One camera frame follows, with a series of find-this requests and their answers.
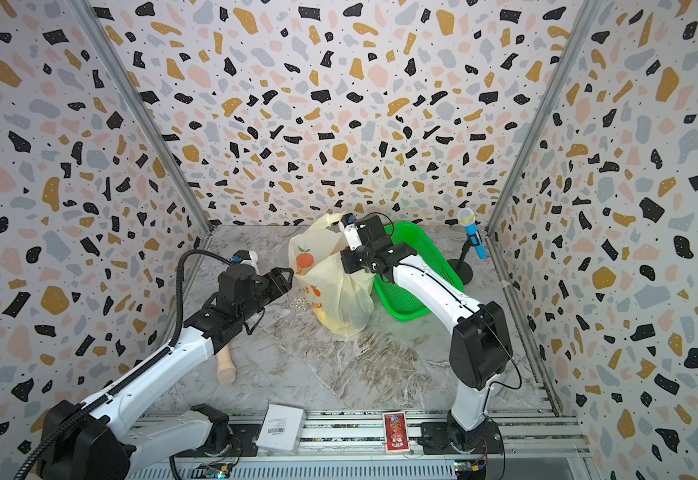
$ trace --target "microphone head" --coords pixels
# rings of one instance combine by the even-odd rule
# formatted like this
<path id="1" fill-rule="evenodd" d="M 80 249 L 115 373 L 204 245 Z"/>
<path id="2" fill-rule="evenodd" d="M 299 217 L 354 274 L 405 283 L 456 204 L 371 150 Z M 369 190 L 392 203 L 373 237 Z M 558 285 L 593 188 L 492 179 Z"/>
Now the microphone head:
<path id="1" fill-rule="evenodd" d="M 474 212 L 471 208 L 462 208 L 458 211 L 458 223 L 463 226 L 474 225 Z"/>

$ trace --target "white box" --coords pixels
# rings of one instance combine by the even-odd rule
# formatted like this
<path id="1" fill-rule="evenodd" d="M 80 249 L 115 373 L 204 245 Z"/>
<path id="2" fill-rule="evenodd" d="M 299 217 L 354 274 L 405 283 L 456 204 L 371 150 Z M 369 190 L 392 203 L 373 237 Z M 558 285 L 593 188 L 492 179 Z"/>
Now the white box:
<path id="1" fill-rule="evenodd" d="M 270 405 L 255 444 L 266 452 L 295 455 L 305 419 L 300 408 Z"/>

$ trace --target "terrazzo wall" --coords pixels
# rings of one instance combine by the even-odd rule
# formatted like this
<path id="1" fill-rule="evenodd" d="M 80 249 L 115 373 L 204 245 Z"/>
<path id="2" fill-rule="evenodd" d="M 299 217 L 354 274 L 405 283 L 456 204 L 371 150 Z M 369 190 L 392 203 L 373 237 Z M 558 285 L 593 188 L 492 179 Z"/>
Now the terrazzo wall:
<path id="1" fill-rule="evenodd" d="M 578 0 L 95 0 L 215 224 L 487 220 Z"/>
<path id="2" fill-rule="evenodd" d="M 698 479 L 698 2 L 605 2 L 497 231 L 603 478 Z"/>
<path id="3" fill-rule="evenodd" d="M 133 368 L 200 230 L 60 0 L 0 0 L 0 478 Z"/>

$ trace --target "wooden handle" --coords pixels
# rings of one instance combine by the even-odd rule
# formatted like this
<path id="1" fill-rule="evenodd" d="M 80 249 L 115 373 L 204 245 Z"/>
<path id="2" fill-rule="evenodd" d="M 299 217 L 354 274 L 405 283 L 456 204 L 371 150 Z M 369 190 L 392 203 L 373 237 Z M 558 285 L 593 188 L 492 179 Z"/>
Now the wooden handle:
<path id="1" fill-rule="evenodd" d="M 237 368 L 231 361 L 229 354 L 229 345 L 225 346 L 215 354 L 215 359 L 219 363 L 219 367 L 215 370 L 216 378 L 219 379 L 221 385 L 231 385 L 237 378 Z"/>

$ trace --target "robotic arm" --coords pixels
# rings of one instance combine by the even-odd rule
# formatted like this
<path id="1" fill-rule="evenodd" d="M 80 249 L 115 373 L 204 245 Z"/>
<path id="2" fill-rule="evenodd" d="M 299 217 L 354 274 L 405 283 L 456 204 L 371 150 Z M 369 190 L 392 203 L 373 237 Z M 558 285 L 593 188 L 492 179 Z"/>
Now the robotic arm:
<path id="1" fill-rule="evenodd" d="M 459 292 L 434 273 L 410 245 L 393 244 L 378 216 L 355 221 L 347 214 L 340 228 L 349 244 L 341 252 L 347 273 L 364 268 L 396 283 L 415 295 L 451 332 L 450 366 L 459 383 L 448 414 L 448 436 L 456 450 L 473 451 L 487 424 L 490 382 L 506 367 L 507 355 L 512 355 L 503 311 L 495 302 L 483 304 Z M 183 260 L 192 253 L 229 263 L 201 250 L 181 257 L 176 287 L 179 322 L 183 318 Z M 49 480 L 120 480 L 186 450 L 202 456 L 218 455 L 228 448 L 229 417 L 207 405 L 152 426 L 131 427 L 175 382 L 210 359 L 243 328 L 250 335 L 258 322 L 251 327 L 247 320 L 291 289 L 292 270 L 275 268 L 260 276 L 255 253 L 245 250 L 235 254 L 235 260 L 219 276 L 219 291 L 188 320 L 177 323 L 171 341 L 138 369 L 78 405 L 64 400 L 51 408 L 40 445 L 14 479 L 26 478 L 37 462 L 37 474 Z"/>

